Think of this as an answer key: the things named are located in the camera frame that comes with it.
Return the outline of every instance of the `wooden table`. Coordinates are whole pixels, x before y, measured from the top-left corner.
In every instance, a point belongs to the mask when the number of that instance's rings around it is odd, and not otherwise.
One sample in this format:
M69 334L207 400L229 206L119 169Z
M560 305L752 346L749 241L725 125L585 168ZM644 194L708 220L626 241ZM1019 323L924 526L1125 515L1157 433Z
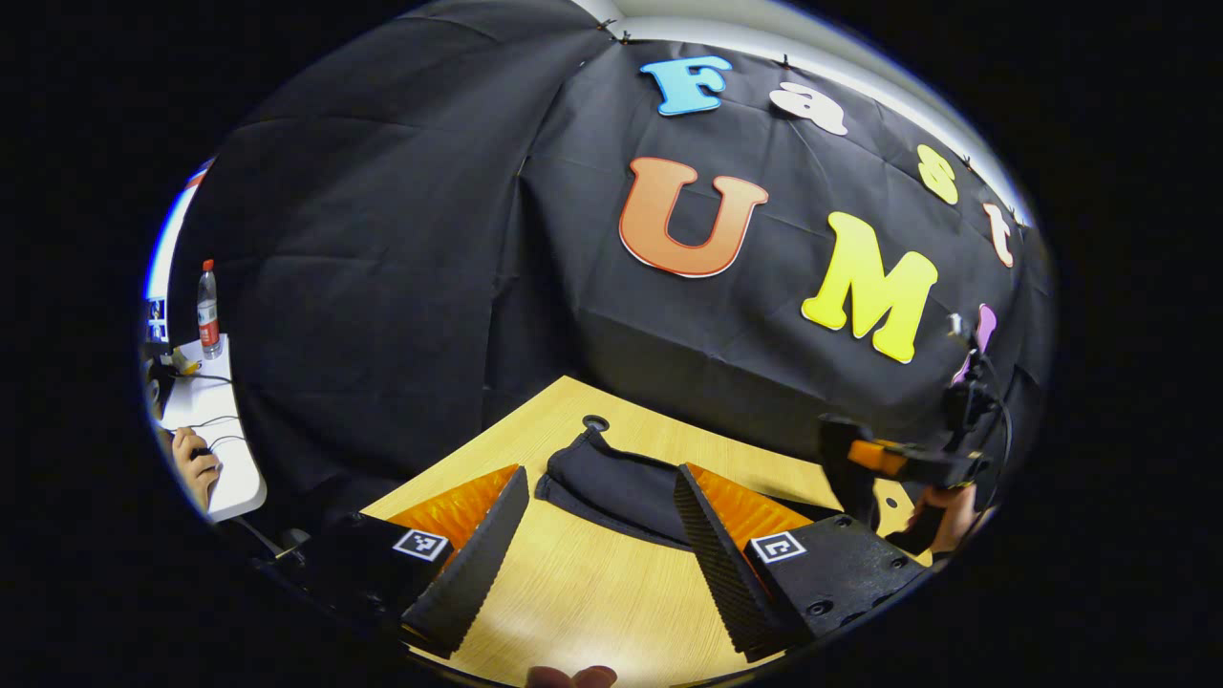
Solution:
M618 450L692 462L763 495L840 510L823 469L720 437L561 378L442 462L363 510L389 519L461 483L522 464L530 505L462 646L449 660L423 657L482 678L521 686L527 667L575 672L613 667L616 688L673 686L748 664L730 644L689 552L643 543L533 497L548 458L603 417ZM912 502L898 483L876 481L879 534L901 530ZM885 500L895 501L889 507ZM915 557L929 566L929 554Z

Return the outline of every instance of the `person's hand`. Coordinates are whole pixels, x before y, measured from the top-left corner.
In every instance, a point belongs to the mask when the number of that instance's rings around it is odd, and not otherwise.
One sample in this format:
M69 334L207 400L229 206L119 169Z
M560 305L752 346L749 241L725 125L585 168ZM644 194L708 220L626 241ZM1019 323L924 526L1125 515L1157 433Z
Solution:
M533 666L527 670L525 688L609 688L615 679L615 672L605 666L586 667L572 678L559 668Z
M931 544L929 551L931 554L951 552L960 545L960 540L967 535L969 528L972 527L972 519L977 516L976 511L974 511L976 500L977 486L975 483L965 488L953 488L950 490L927 488L922 492L921 499L917 500L914 516L909 518L909 527L912 528L912 524L916 523L917 517L921 516L926 505L947 510L942 523L938 524L938 533L934 535L934 541Z
M213 455L201 455L191 458L193 450L207 450L204 439L196 435L190 428L180 428L174 431L174 444L170 446L174 455L174 466L179 469L182 484L187 486L192 499L201 511L208 511L208 500L212 496L212 486L221 470L221 463Z

